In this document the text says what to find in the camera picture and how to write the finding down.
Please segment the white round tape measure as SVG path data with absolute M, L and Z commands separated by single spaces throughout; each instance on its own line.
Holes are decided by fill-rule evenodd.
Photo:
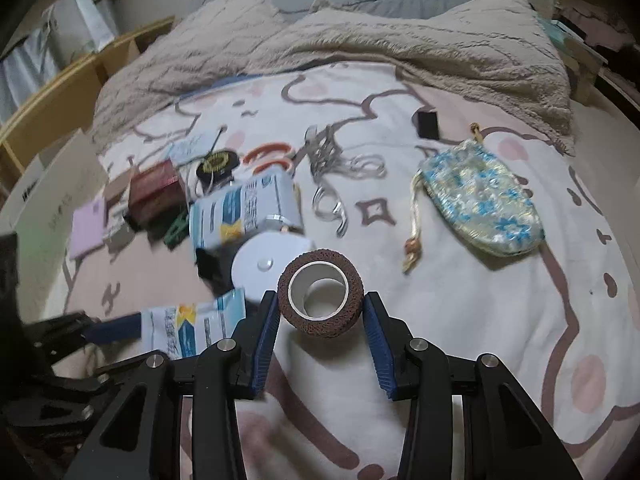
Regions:
M 298 256 L 315 250 L 314 242 L 290 232 L 265 231 L 247 240 L 236 252 L 231 281 L 245 299 L 259 304 L 265 292 L 276 290 L 285 268 Z

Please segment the brown bandage tape roll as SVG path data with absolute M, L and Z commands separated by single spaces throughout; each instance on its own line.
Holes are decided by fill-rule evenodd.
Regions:
M 354 265 L 339 252 L 305 252 L 285 268 L 278 281 L 282 316 L 296 330 L 330 339 L 346 333 L 357 322 L 364 296 Z

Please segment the pink booklet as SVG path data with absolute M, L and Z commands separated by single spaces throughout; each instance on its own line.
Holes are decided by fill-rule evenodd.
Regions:
M 76 260 L 100 248 L 103 245 L 105 222 L 106 206 L 103 197 L 76 209 L 68 241 L 68 256 Z

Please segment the white shoe box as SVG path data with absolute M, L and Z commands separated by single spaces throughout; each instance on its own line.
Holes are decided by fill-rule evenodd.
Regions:
M 74 265 L 67 255 L 76 209 L 91 202 L 107 173 L 80 129 L 37 154 L 1 209 L 1 232 L 15 233 L 20 315 L 35 322 L 65 310 Z

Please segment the cartoon print bed sheet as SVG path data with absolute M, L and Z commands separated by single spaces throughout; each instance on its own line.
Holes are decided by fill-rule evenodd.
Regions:
M 442 142 L 419 139 L 412 116 L 433 107 Z M 171 141 L 210 133 L 244 155 L 267 142 L 296 148 L 309 126 L 335 125 L 347 157 L 380 154 L 384 179 L 330 174 L 349 226 L 311 209 L 305 159 L 295 171 L 306 237 L 356 266 L 392 315 L 446 353 L 495 353 L 566 444 L 584 479 L 620 466 L 639 428 L 639 130 L 596 93 L 572 102 L 575 155 L 500 108 L 418 86 L 393 65 L 336 63 L 169 98 L 143 112 L 100 161 L 110 177 L 160 160 Z M 446 141 L 482 128 L 484 144 L 532 195 L 546 244 L 506 261 L 472 252 L 420 196 L 423 257 L 401 272 L 409 234 L 409 185 Z M 100 318 L 213 299 L 189 241 L 173 252 L 143 233 L 63 266 L 65 310 Z M 265 396 L 238 404 L 252 479 L 381 479 L 398 469 L 407 403 L 378 386 L 359 321 L 330 340 L 280 324 Z

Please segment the green plastic clip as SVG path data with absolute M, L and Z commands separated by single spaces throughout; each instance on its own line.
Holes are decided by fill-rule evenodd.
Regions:
M 189 211 L 184 210 L 171 223 L 163 236 L 163 244 L 168 250 L 174 250 L 189 236 L 189 217 Z

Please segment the red cigarette carton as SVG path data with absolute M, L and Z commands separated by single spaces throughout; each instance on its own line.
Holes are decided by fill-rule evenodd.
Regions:
M 138 172 L 130 181 L 127 217 L 139 229 L 157 217 L 186 204 L 186 192 L 179 171 L 170 159 Z

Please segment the blue white medicine pouch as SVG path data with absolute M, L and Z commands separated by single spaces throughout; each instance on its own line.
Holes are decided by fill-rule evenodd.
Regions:
M 293 179 L 270 168 L 248 180 L 199 198 L 190 208 L 194 250 L 213 252 L 222 245 L 262 230 L 303 229 Z

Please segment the wooden bedside shelf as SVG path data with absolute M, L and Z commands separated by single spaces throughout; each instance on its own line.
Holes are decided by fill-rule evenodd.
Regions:
M 9 193 L 41 150 L 78 128 L 88 130 L 100 91 L 117 72 L 171 31 L 170 16 L 117 37 L 62 70 L 1 127 L 1 186 Z

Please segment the black binder clip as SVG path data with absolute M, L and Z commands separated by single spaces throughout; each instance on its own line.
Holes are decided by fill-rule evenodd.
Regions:
M 440 139 L 437 110 L 420 108 L 420 110 L 417 110 L 413 114 L 412 123 L 414 128 L 416 128 L 416 134 L 420 139 Z

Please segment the beige fluffy blanket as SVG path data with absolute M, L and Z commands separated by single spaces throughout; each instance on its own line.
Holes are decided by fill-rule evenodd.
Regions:
M 382 18 L 314 0 L 288 22 L 272 0 L 214 0 L 104 84 L 90 138 L 100 150 L 178 96 L 238 75 L 337 60 L 390 63 L 424 86 L 495 105 L 572 154 L 570 82 L 526 0 L 471 0 L 429 18 Z

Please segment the wooden wardrobe with clothes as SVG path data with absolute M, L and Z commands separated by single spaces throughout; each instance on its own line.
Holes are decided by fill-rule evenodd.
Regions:
M 599 90 L 621 110 L 639 113 L 639 36 L 611 0 L 551 0 L 542 21 L 570 77 L 570 98 L 587 104 Z

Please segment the blue floral drawstring pouch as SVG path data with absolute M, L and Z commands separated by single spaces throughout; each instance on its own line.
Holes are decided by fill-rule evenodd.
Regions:
M 462 242 L 486 254 L 519 257 L 546 238 L 540 215 L 516 175 L 484 147 L 479 124 L 473 122 L 470 130 L 468 140 L 421 162 L 411 179 L 410 235 L 402 263 L 405 274 L 423 252 L 421 192 Z

